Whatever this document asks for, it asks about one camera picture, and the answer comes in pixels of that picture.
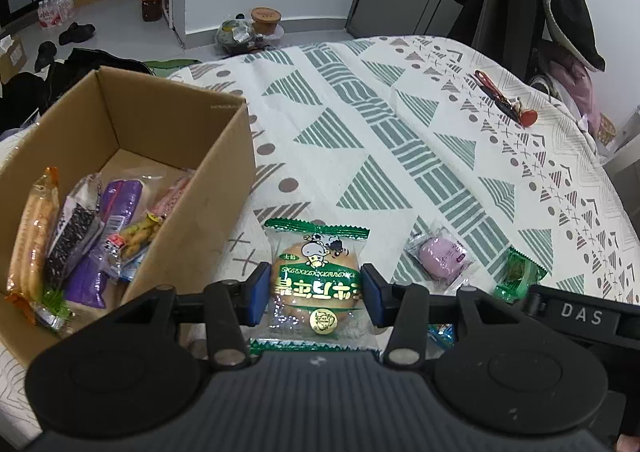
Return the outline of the blue snack packet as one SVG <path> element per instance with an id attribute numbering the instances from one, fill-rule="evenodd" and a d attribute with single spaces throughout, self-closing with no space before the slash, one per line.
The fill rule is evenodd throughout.
<path id="1" fill-rule="evenodd" d="M 431 324 L 428 327 L 428 336 L 442 350 L 451 348 L 457 341 L 456 330 L 452 324 Z"/>

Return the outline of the purple pastry packet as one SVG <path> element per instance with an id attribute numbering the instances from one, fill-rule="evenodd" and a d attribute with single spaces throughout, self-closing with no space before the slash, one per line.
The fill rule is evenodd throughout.
<path id="1" fill-rule="evenodd" d="M 426 232 L 410 235 L 405 252 L 427 275 L 437 293 L 455 290 L 475 264 L 463 243 L 440 224 L 434 224 Z"/>

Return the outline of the green bun snack packet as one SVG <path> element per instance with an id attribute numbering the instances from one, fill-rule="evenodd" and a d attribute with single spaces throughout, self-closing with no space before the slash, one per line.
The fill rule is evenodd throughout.
<path id="1" fill-rule="evenodd" d="M 265 351 L 378 352 L 362 300 L 359 257 L 370 230 L 272 218 L 270 301 L 248 343 Z"/>

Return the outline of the dark green snack packet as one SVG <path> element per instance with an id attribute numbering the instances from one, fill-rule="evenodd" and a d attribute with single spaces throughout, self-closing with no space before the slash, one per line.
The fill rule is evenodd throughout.
<path id="1" fill-rule="evenodd" d="M 492 293 L 510 305 L 522 300 L 532 284 L 539 283 L 548 272 L 539 264 L 510 248 L 506 257 L 506 273 Z"/>

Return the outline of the purple snack packet in box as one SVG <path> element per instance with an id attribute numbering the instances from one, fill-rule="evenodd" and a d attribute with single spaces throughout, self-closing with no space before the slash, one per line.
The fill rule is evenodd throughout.
<path id="1" fill-rule="evenodd" d="M 104 188 L 99 215 L 103 228 L 78 262 L 66 282 L 65 300 L 89 308 L 106 309 L 105 297 L 110 276 L 105 258 L 112 246 L 107 239 L 130 223 L 142 197 L 143 183 L 138 179 L 114 180 Z"/>

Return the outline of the patterned white green bedspread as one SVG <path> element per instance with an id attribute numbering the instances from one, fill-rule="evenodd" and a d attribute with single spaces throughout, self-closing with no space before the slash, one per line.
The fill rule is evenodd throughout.
<path id="1" fill-rule="evenodd" d="M 524 128 L 473 78 L 538 113 Z M 430 292 L 422 366 L 378 352 L 250 352 L 208 360 L 202 290 L 147 290 L 21 365 L 1 347 L 1 412 L 36 451 L 608 451 L 639 431 L 639 371 L 492 294 L 510 248 L 537 284 L 639 307 L 639 240 L 593 138 L 561 102 L 446 38 L 322 42 L 201 64 L 171 78 L 245 100 L 253 186 L 212 283 L 272 261 L 265 222 L 367 228 L 359 263 Z M 475 264 L 437 293 L 405 252 L 440 224 Z"/>

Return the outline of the black seed snack packet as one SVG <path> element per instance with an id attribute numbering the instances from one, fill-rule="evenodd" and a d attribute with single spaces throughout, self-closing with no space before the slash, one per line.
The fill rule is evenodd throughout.
<path id="1" fill-rule="evenodd" d="M 100 175 L 90 174 L 67 194 L 44 263 L 44 278 L 50 287 L 62 287 L 101 230 L 101 191 Z"/>

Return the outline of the orange biscuit stick packet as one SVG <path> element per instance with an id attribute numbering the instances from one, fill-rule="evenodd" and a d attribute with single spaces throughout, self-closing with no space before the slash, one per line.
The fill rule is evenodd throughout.
<path id="1" fill-rule="evenodd" d="M 6 301 L 31 324 L 36 323 L 34 307 L 42 297 L 43 267 L 59 209 L 58 168 L 47 167 L 29 190 L 6 280 Z"/>

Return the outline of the cardboard box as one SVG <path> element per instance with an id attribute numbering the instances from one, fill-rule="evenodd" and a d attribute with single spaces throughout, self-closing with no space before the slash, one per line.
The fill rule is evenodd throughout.
<path id="1" fill-rule="evenodd" d="M 250 195 L 244 99 L 101 68 L 9 150 L 1 167 L 1 347 L 29 365 L 159 285 L 213 282 Z"/>

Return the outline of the green dinosaur plush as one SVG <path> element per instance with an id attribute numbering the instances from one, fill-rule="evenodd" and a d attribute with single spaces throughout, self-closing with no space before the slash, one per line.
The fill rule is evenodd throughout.
<path id="1" fill-rule="evenodd" d="M 167 78 L 175 71 L 180 71 L 182 68 L 188 68 L 194 64 L 201 64 L 201 61 L 198 59 L 169 59 L 144 62 L 149 71 L 160 78 Z"/>

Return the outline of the pink garment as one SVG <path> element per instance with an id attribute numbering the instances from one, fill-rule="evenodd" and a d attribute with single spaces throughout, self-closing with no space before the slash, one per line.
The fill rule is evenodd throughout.
<path id="1" fill-rule="evenodd" d="M 538 62 L 550 80 L 552 94 L 565 104 L 578 125 L 594 137 L 601 126 L 601 113 L 585 65 L 567 48 L 550 40 L 540 42 Z"/>

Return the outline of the plastic bag of trash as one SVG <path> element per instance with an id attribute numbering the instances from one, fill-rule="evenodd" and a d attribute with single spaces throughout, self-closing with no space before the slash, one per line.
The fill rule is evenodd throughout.
<path id="1" fill-rule="evenodd" d="M 217 28 L 214 41 L 220 52 L 227 56 L 238 56 L 272 48 L 283 36 L 284 28 L 279 23 L 267 25 L 249 20 L 239 13 Z"/>

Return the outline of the instant noodle cup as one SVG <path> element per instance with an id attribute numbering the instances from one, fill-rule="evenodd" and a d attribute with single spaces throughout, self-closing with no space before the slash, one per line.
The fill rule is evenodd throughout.
<path id="1" fill-rule="evenodd" d="M 273 8 L 257 7 L 250 12 L 254 31 L 259 35 L 273 35 L 281 21 L 281 13 Z"/>

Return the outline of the black clothes on floor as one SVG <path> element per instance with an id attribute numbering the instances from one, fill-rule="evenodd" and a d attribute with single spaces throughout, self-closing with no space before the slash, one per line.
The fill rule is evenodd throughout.
<path id="1" fill-rule="evenodd" d="M 73 48 L 64 62 L 52 62 L 48 66 L 46 78 L 21 72 L 1 86 L 1 138 L 6 138 L 7 131 L 14 134 L 23 129 L 35 112 L 43 115 L 81 79 L 100 68 L 153 75 L 141 61 L 119 58 L 98 49 Z"/>

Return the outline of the black jacket on chair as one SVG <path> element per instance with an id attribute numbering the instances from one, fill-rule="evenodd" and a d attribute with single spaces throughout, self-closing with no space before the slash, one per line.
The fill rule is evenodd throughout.
<path id="1" fill-rule="evenodd" d="M 585 0 L 453 0 L 461 10 L 447 36 L 488 56 L 521 80 L 536 71 L 544 38 L 585 68 L 603 72 Z"/>

